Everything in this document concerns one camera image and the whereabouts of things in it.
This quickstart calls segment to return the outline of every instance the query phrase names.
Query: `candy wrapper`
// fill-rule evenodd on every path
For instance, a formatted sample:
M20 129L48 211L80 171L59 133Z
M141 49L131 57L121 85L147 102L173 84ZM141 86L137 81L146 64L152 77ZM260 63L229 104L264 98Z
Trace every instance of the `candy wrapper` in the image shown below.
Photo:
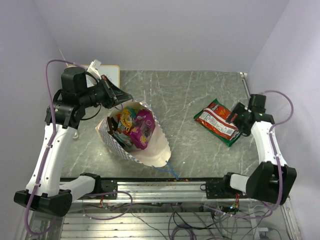
M132 138L129 136L134 119L137 114L131 107L126 107L117 116L118 127L113 133L113 137L118 141L122 147L131 148L133 146Z
M129 136L138 149L145 149L155 130L155 120L148 110L140 110L134 119L134 127Z
M206 108L194 116L194 120L204 126L212 134L217 136L228 147L241 136L233 123L227 123L227 117L231 112L217 99L213 100Z

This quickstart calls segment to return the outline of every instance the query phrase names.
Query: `white wall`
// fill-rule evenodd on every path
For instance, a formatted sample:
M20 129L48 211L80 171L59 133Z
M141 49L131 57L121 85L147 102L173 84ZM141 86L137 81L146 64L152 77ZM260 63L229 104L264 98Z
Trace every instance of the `white wall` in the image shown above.
M320 223L320 1L291 0L248 73L251 93L268 89L293 100L293 119L278 127L281 151L297 180L290 193L306 240L319 238ZM288 115L281 97L270 95L276 119Z
M248 72L289 0L36 0L62 53L130 70Z
M0 239L12 240L23 207L23 190L42 146L46 109L44 67L61 58L55 40L32 0L2 1L0 7ZM60 86L63 65L53 63L52 90Z

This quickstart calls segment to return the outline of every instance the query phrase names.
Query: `gray marble tabletop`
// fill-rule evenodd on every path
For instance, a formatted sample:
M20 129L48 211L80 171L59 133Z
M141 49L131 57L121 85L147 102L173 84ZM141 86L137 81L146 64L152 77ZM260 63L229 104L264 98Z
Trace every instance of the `gray marble tabletop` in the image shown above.
M252 136L242 136L228 147L193 119L215 98L229 109L239 101L247 104L239 73L124 70L120 76L121 89L151 105L169 141L169 162L180 177L222 177L227 172L249 175L258 166ZM86 117L96 111L88 109ZM62 177L78 177L83 172L102 177L173 177L111 153L95 130L107 114L102 109L92 120L80 123L79 138L70 145Z

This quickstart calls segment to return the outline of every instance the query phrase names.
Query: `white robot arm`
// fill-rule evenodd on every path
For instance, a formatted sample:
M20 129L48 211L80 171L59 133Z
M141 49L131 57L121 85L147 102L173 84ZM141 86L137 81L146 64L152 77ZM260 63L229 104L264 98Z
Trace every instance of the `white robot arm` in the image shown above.
M54 130L51 109L48 107L42 149L25 190L17 191L14 195L16 203L26 207L32 198L32 210L62 217L70 209L72 201L85 194L101 193L101 178L91 173L83 173L77 179L60 185L63 162L79 123L86 114L85 109L99 105L110 109L133 99L130 94L114 86L106 76L100 76L97 71L99 62L97 65L93 63L90 65L91 71L77 66L67 67L61 75L62 89L53 98L56 121L54 139L50 144ZM94 86L87 87L86 75L94 81ZM48 154L43 161L45 151Z
M259 157L259 166L250 176L229 172L228 186L249 198L276 203L280 195L283 204L296 180L297 172L288 167L278 146L272 115L265 111L266 96L252 94L248 107L238 103L228 116L240 132L253 135Z

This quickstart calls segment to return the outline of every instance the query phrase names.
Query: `cable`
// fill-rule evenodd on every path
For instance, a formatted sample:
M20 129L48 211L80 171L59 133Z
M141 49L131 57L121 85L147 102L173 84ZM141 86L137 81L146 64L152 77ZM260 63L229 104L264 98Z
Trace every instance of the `cable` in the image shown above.
M99 106L100 106L99 110L93 116L88 117L88 118L81 118L81 121L87 121L87 120L93 119L95 116L97 116L100 113L100 110L102 107L101 103L99 103Z
M281 234L277 229L272 228L272 227L268 227L268 229L270 229L270 231L276 231L279 234L280 240L282 240Z
M227 234L236 234L237 232L238 232L238 224L237 224L237 221L236 221L236 219L234 220L234 222L233 222L233 227L232 227L232 231L229 231L228 230L228 221L229 221L229 217L227 218L227 220L226 220L226 227L224 227L223 226L223 224L222 224L222 221L219 221L219 225L220 225L220 228L222 228L222 229L224 229L226 232L227 232Z
M180 230L186 230L188 233L189 233L189 236L190 236L190 240L197 240L197 237L196 235L194 234L194 232L191 230L191 229L185 229L185 228L180 228L178 226L176 226L172 233L170 234L170 223L171 223L171 219L173 217L173 215L175 214L177 210L175 209L173 211L173 213L171 214L170 218L169 218L169 222L168 222L168 236L169 236L169 239L170 240L175 240L175 235L177 234L178 231Z
M85 205L85 206L83 207L83 210L82 210L83 216L84 216L84 217L87 217L87 218L89 218L89 219L93 219L93 220L102 220L102 221L104 221L104 220L117 219L117 218L122 217L122 216L125 215L126 213L128 213L128 212L130 211L132 205L133 205L133 201L134 201L134 200L133 200L131 194L128 193L128 192L126 192L126 191L111 191L111 192L104 192L104 193L94 193L94 194L86 194L85 196L86 196L86 197L92 197L92 196L105 196L105 195L111 195L111 194L126 194L126 195L129 196L129 198L130 198L130 205L128 206L128 208L127 208L123 213L119 214L118 216L107 217L107 218L92 217L92 216L89 216L88 214L86 214L86 207L87 207L87 205Z
M262 220L263 220L263 218L261 218L260 221L258 222L258 224L257 224L255 227L251 228L251 229L241 238L241 240L243 240L243 239L245 238L245 236L247 236L253 229L254 229L253 237L255 237L255 234L256 234L256 232L257 232L257 227L260 225L260 223L261 223Z
M98 84L98 80L97 80L97 79L95 78L95 76L93 76L90 72L85 71L84 74L92 77L92 78L95 80L96 84Z
M168 161L165 161L165 162L169 166L170 170L162 169L162 168L155 167L155 166L152 166L152 167L154 167L155 169L157 169L161 172L171 173L171 174L173 174L173 176L175 177L176 180L179 180L180 178L179 178L178 174L176 174L176 172L174 171L174 168L172 167L172 165Z
M154 230L157 230L157 231L164 237L164 239L167 240L166 236L165 236L159 229L157 229L157 228L149 225L146 221L144 221L142 218L134 215L132 212L130 212L130 213L131 213L134 217L136 217L137 219L139 219L139 220L141 220L142 222L144 222L144 223L145 223L147 226L149 226L150 228L152 228L152 229L154 229Z
M226 236L224 236L223 232L221 231L221 227L220 227L220 228L218 227L218 225L217 225L217 223L216 223L216 221L215 221L216 219L213 217L212 220L213 220L213 223L214 223L216 229L217 229L218 232L220 233L220 235L221 235L223 238L225 238Z
M267 212L270 211L270 213L265 214L265 215L261 215L261 216L246 216L246 215L244 215L244 216L241 216L241 215L234 215L234 214L229 214L229 213L223 212L220 209L213 208L211 206L205 205L204 203L200 203L200 204L203 205L207 209L213 210L213 211L218 212L220 214L223 214L223 215L226 215L226 216L229 216L229 217L232 217L232 218L236 218L236 219L246 219L246 220L265 219L267 217L270 217L272 215L272 213L273 213L273 211L269 209Z
M120 103L120 105L121 105L121 109L117 108L116 106L115 106L115 109L117 109L117 110L119 110L119 111L122 111L122 110L124 109L124 106L122 105L122 103Z
M195 229L195 230L204 230L204 229L214 229L214 227L211 227L212 225L214 225L214 223L206 226L204 225L205 227L196 227L196 226L191 226L190 224L188 224L182 217L181 215L177 212L177 210L174 210L173 206L171 206L172 210L174 211L174 214L172 216L173 218L173 222L175 223L175 225L179 228L182 228L182 229ZM179 216L179 218L183 221L184 225L180 225L176 222L175 220L175 214L177 214Z
M50 111L51 111L51 121L52 121L52 127L53 127L53 131L52 131L52 135L47 143L48 146L51 146L54 139L55 139L55 136L57 134L57 126L56 126L56 116L55 116L55 107L54 107L54 103L53 103L53 99L52 99L52 95L51 95L51 92L50 92L50 87L49 87L49 80L48 80L48 66L50 63L52 62L61 62L61 63L66 63L66 64L71 64L71 65L75 65L77 67L81 67L81 68L84 68L82 65L79 65L77 63L74 63L74 62L71 62L71 61L66 61L66 60L61 60L61 59L52 59L50 61L48 61L45 65L45 69L44 69L44 72L45 72L45 84L46 84L46 90L47 90L47 94L48 94L48 98L49 98L49 107L50 107ZM46 149L44 150L44 153L43 153L43 156L42 156L42 159L41 159L41 162L40 162L40 166L39 166L39 171L37 173L37 176L36 176L36 179L35 179L35 185L33 187L33 190L31 192L31 195L29 197L29 200L26 204L26 209L25 209L25 213L24 213L24 227L26 229L26 231L30 234L30 235L33 235L33 236L41 236L45 233L47 233L52 227L53 225L55 224L56 220L57 220L57 217L55 217L49 227L42 231L42 232L34 232L31 230L30 228L30 225L29 225L29 221L28 221L28 217L29 217L29 211L31 209L31 203L37 193L37 190L38 188L40 187L40 178L42 176L42 173L44 171L44 167L45 167L45 164L46 164L46 160L47 160L47 156L48 156L48 153L49 153L49 150L51 148L49 147L46 147Z
M285 97L289 104L290 104L290 107L291 107L291 111L290 111L290 115L287 119L283 120L283 121L280 121L280 122L277 122L275 124L273 124L271 127L270 127L270 130L269 130L269 139L270 139L270 142L271 142L271 146L272 146L272 150L273 150L273 153L274 153L274 156L275 156L275 160L276 160L276 164L277 164L277 168L278 168L278 175L279 175L279 193L278 193L278 197L277 197L277 200L276 200L276 203L273 207L271 207L268 203L264 202L264 204L270 209L270 211L274 211L276 210L279 205L280 205L280 202L282 200L282 194L283 194L283 176L282 176L282 169L281 169L281 163L280 163L280 159L279 159L279 154L278 154L278 151L277 151L277 148L276 148L276 145L275 145L275 140L274 140L274 135L273 135L273 129L278 126L278 125L281 125L281 124L284 124L286 122L288 122L293 114L294 114L294 104L293 102L291 101L291 99L286 95L284 94L283 92L281 91L277 91L277 90L267 90L265 92L263 92L263 94L266 94L266 93L277 93L277 94L280 94L282 95L283 97Z
M236 234L236 233L238 232L238 223L237 223L237 219L235 219L235 220L233 221L233 227L232 227L231 239L232 239L233 234Z

